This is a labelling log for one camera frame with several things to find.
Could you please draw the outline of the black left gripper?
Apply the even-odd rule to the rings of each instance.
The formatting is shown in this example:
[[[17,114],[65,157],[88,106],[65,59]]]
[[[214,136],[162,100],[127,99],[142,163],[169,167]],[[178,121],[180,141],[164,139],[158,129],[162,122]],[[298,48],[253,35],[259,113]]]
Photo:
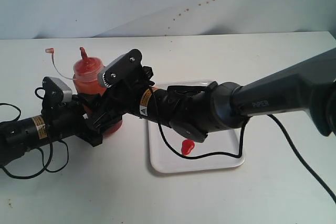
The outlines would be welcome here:
[[[103,136],[90,129],[84,118],[86,111],[82,97],[73,95],[68,102],[45,95],[41,115],[45,120],[46,132],[50,141],[55,142],[67,137],[77,136],[93,147],[103,142]]]

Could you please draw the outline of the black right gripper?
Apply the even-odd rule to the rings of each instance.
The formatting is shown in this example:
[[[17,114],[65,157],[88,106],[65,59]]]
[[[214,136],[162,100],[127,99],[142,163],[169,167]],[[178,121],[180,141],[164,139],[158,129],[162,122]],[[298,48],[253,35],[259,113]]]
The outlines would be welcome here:
[[[123,115],[131,111],[139,90],[154,85],[152,77],[152,68],[141,65],[125,79],[107,88],[103,95],[90,102],[88,127],[102,135],[116,132],[122,125]]]

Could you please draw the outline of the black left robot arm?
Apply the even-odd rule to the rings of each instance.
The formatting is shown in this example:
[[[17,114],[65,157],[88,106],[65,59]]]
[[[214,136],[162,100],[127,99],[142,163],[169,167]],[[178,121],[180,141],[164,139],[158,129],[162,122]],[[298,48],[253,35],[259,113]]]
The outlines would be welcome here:
[[[85,110],[77,99],[55,103],[44,98],[41,114],[1,123],[1,166],[21,158],[26,152],[71,136],[96,147],[103,136],[88,128]]]

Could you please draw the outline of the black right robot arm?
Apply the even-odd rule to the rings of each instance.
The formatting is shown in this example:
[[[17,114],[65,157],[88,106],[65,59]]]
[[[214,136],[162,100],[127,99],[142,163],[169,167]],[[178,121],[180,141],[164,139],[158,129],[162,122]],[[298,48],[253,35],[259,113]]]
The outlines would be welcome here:
[[[132,49],[99,74],[106,88],[89,126],[98,132],[126,113],[158,122],[196,142],[237,129],[252,116],[305,111],[323,136],[335,132],[335,50],[331,49],[245,86],[212,82],[156,89],[153,70]]]

